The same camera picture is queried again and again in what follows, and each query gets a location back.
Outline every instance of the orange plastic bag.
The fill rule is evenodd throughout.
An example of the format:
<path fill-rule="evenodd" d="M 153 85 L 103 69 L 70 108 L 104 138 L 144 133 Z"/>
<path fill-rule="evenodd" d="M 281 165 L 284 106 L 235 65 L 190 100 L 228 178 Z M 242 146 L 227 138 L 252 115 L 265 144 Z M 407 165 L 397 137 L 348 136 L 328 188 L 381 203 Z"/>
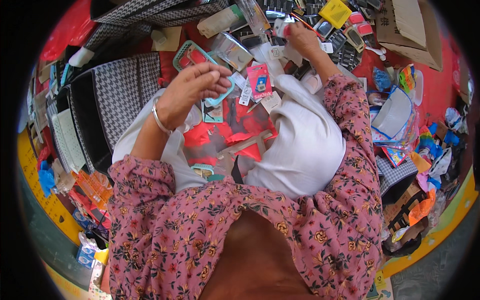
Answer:
<path fill-rule="evenodd" d="M 428 216 L 428 213 L 435 204 L 435 191 L 433 189 L 428 191 L 428 198 L 417 204 L 408 214 L 408 221 L 410 226 L 418 223 L 422 218 Z"/>

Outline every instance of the woman's left hand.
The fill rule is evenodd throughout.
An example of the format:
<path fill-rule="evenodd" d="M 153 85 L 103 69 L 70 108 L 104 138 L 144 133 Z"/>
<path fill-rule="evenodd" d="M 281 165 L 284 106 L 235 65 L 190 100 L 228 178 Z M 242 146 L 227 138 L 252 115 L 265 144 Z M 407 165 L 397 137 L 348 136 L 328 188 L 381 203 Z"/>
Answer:
<path fill-rule="evenodd" d="M 181 71 L 168 85 L 156 104 L 157 115 L 170 130 L 185 122 L 192 105 L 200 99 L 217 98 L 231 86 L 232 72 L 211 62 L 203 62 Z"/>

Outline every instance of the floral pink shirt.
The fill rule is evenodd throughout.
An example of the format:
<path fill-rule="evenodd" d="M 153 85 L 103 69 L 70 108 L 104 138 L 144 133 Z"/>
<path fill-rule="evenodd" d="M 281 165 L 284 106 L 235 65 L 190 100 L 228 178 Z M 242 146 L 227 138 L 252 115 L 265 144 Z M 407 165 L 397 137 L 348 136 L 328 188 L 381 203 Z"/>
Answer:
<path fill-rule="evenodd" d="M 110 168 L 110 291 L 114 299 L 198 299 L 241 211 L 285 235 L 313 294 L 362 299 L 382 255 L 382 204 L 363 88 L 343 75 L 325 87 L 325 107 L 347 141 L 325 191 L 289 199 L 231 177 L 174 194 L 171 165 L 126 155 Z"/>

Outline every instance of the white pants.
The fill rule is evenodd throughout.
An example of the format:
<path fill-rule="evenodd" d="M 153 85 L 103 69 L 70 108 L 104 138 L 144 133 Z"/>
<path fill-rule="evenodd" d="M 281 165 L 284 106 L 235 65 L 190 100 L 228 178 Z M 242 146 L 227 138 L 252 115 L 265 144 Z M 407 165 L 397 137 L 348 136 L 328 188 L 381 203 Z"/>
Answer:
<path fill-rule="evenodd" d="M 325 188 L 340 166 L 345 154 L 345 140 L 320 98 L 310 94 L 300 81 L 291 75 L 280 75 L 275 80 L 275 86 L 286 93 L 282 106 L 270 113 L 278 137 L 243 182 L 283 192 L 292 199 L 315 194 Z M 120 137 L 112 162 L 130 153 L 151 113 L 153 98 L 161 95 L 163 90 L 152 97 Z M 206 183 L 187 164 L 181 132 L 176 129 L 170 136 L 161 158 L 173 167 L 176 192 Z"/>
<path fill-rule="evenodd" d="M 165 91 L 164 88 L 160 89 L 155 95 L 152 96 L 150 101 L 145 104 L 144 108 L 140 111 L 135 121 L 130 125 L 126 132 L 117 141 L 115 149 L 113 150 L 112 163 L 122 160 L 126 154 L 130 154 L 133 149 L 133 145 L 137 140 L 138 133 L 142 128 L 148 115 L 152 113 L 153 99 L 157 96 L 161 96 Z M 179 192 L 186 188 L 192 188 L 202 186 L 207 183 L 205 179 L 197 175 L 187 163 L 185 154 L 183 154 L 183 138 L 184 127 L 177 128 L 169 137 L 165 149 L 163 150 L 162 158 L 163 162 L 169 163 L 173 167 L 173 173 L 175 174 L 175 186 L 176 191 Z"/>

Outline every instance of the silver bangle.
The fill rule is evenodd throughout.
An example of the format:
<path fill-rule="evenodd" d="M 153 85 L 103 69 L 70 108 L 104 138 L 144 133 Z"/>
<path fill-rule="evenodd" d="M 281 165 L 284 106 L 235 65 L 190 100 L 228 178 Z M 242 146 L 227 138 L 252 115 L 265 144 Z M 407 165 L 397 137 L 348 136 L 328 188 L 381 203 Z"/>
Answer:
<path fill-rule="evenodd" d="M 156 103 L 158 102 L 158 100 L 160 99 L 160 97 L 157 97 L 154 101 L 153 101 L 153 107 L 152 107 L 152 113 L 153 113 L 153 116 L 155 118 L 155 121 L 157 123 L 157 125 L 160 127 L 160 129 L 165 132 L 168 136 L 170 136 L 172 134 L 172 130 L 170 129 L 167 129 L 165 128 L 165 126 L 163 126 L 162 122 L 160 122 L 160 119 L 158 118 L 158 115 L 156 114 Z"/>

